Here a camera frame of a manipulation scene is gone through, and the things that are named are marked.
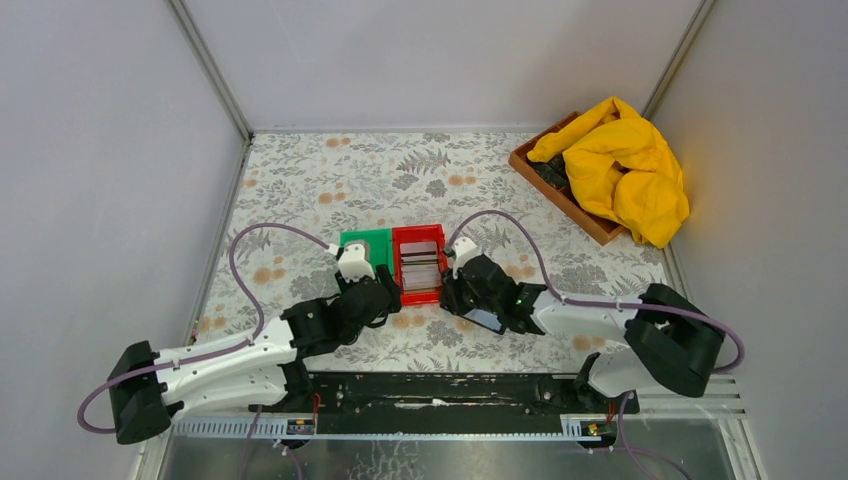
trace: yellow jacket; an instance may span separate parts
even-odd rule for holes
[[[616,97],[540,138],[527,159],[547,162],[560,152],[580,206],[629,228],[638,243],[665,247],[689,216],[683,171],[668,143]]]

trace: green container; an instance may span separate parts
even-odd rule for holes
[[[364,240],[368,243],[368,263],[371,267],[376,270],[377,265],[386,265],[392,277],[395,276],[395,255],[390,228],[342,232],[339,235],[339,246],[344,247],[347,242],[356,240]]]

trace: floral mat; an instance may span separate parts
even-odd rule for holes
[[[441,223],[450,236],[483,209],[514,215],[538,243],[551,280],[565,292],[640,293],[665,281],[661,252],[622,234],[604,247],[507,163],[524,133],[259,134],[253,143],[207,304],[196,328],[208,341],[252,328],[256,311],[229,272],[226,249],[258,222],[282,222],[338,243],[348,230]],[[513,278],[539,282],[521,233],[499,217],[465,229]],[[262,229],[241,242],[237,264],[266,314],[336,292],[333,258],[285,231]],[[594,351],[621,345],[582,335],[503,336],[440,310],[404,308],[379,329],[332,354],[307,359],[311,370],[576,372]]]

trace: white wall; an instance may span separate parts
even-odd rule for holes
[[[183,340],[240,148],[165,2],[2,2],[0,477],[126,478],[77,406]]]
[[[674,241],[773,479],[845,478],[848,4],[719,2],[655,119],[693,210]]]
[[[188,0],[256,130],[547,127],[647,101],[698,0]]]

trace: red container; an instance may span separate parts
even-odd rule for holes
[[[436,242],[438,250],[439,272],[448,269],[448,259],[442,250],[445,248],[445,232],[441,225],[416,225],[392,229],[392,247],[395,255],[395,282],[401,286],[400,302],[403,306],[439,303],[442,287],[428,291],[403,293],[403,266],[400,261],[400,245],[403,243]]]

